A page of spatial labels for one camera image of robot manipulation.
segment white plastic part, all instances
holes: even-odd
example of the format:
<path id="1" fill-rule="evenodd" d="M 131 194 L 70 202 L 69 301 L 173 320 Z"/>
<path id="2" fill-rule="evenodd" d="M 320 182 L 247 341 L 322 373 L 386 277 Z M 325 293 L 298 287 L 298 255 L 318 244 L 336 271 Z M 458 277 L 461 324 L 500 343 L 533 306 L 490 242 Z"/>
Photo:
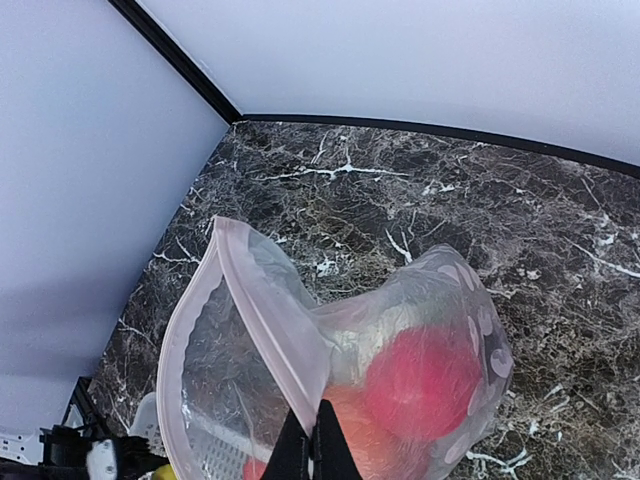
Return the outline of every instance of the white plastic part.
<path id="1" fill-rule="evenodd" d="M 93 445 L 87 454 L 87 473 L 90 479 L 117 480 L 118 464 L 113 440 Z"/>
<path id="2" fill-rule="evenodd" d="M 64 422 L 65 427 L 69 428 L 78 428 L 84 425 L 84 418 L 82 418 L 82 414 L 78 407 L 75 404 L 71 404 L 71 408 L 69 408 L 69 415 L 67 415 L 67 419 Z"/>
<path id="3" fill-rule="evenodd" d="M 39 431 L 24 433 L 0 427 L 1 458 L 36 465 L 42 461 L 43 449 Z"/>
<path id="4" fill-rule="evenodd" d="M 147 394 L 138 405 L 136 416 L 129 429 L 129 435 L 146 438 L 149 440 L 149 447 L 153 453 L 166 455 L 158 423 L 155 392 Z"/>

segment black edge trim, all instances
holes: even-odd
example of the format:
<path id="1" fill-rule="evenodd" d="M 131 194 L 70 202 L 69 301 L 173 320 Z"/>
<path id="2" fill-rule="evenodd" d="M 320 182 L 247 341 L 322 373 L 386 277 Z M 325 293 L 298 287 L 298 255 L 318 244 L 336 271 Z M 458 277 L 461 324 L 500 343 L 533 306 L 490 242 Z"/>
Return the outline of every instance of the black edge trim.
<path id="1" fill-rule="evenodd" d="M 241 114 L 135 0 L 109 0 L 120 14 L 160 53 L 228 124 Z"/>
<path id="2" fill-rule="evenodd" d="M 82 416 L 82 420 L 85 425 L 92 425 L 91 431 L 86 433 L 96 434 L 100 438 L 105 438 L 112 435 L 106 420 L 102 417 L 98 411 L 96 405 L 93 403 L 93 399 L 89 394 L 89 386 L 91 385 L 91 379 L 88 377 L 78 378 L 76 388 L 73 389 L 71 394 L 71 401 L 67 407 L 67 413 L 63 420 L 63 425 L 67 421 L 69 413 L 71 411 L 71 405 L 75 405 Z"/>
<path id="3" fill-rule="evenodd" d="M 293 123 L 320 123 L 328 125 L 347 125 L 351 127 L 384 128 L 387 130 L 404 130 L 409 132 L 440 135 L 443 137 L 459 138 L 474 142 L 490 143 L 503 147 L 517 148 L 528 152 L 560 157 L 578 163 L 585 163 L 608 170 L 624 173 L 635 178 L 640 178 L 640 167 L 629 163 L 602 157 L 593 153 L 581 152 L 572 148 L 559 147 L 548 143 L 525 140 L 497 133 L 485 133 L 464 128 L 443 127 L 424 123 L 402 122 L 397 120 L 379 120 L 361 117 L 339 117 L 330 115 L 272 115 L 272 114 L 248 114 L 242 120 L 258 122 L 293 122 Z"/>

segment orange ball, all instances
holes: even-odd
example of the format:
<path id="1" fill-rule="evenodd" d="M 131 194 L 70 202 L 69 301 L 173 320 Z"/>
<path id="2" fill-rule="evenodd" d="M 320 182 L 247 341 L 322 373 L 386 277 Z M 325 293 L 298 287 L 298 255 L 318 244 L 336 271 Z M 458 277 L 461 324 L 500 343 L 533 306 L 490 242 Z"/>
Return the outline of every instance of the orange ball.
<path id="1" fill-rule="evenodd" d="M 367 413 L 360 391 L 331 386 L 324 393 L 331 402 L 351 456 L 364 480 L 395 479 L 398 448 L 392 435 Z"/>
<path id="2" fill-rule="evenodd" d="M 266 463 L 256 460 L 255 458 L 249 458 L 242 469 L 242 478 L 244 480 L 260 480 L 266 469 Z"/>

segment marble surface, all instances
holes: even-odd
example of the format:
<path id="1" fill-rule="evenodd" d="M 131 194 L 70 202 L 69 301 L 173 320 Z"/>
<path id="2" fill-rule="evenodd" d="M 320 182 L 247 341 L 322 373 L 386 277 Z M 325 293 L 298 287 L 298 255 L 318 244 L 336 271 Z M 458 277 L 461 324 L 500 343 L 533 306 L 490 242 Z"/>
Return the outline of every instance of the marble surface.
<path id="1" fill-rule="evenodd" d="M 94 378 L 92 395 L 118 431 L 155 388 L 165 327 L 215 214 L 276 240 L 322 302 L 379 286 L 437 243 L 477 269 L 516 369 L 495 432 L 451 478 L 640 476 L 639 180 L 416 133 L 234 125 L 149 261 Z"/>

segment yellow object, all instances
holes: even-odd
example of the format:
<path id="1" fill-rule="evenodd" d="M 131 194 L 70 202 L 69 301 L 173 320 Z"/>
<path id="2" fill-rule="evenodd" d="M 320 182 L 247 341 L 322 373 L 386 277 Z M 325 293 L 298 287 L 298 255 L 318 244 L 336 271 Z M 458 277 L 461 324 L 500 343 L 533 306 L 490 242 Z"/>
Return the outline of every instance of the yellow object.
<path id="1" fill-rule="evenodd" d="M 178 477 L 173 472 L 171 465 L 165 465 L 153 473 L 151 480 L 178 480 Z"/>

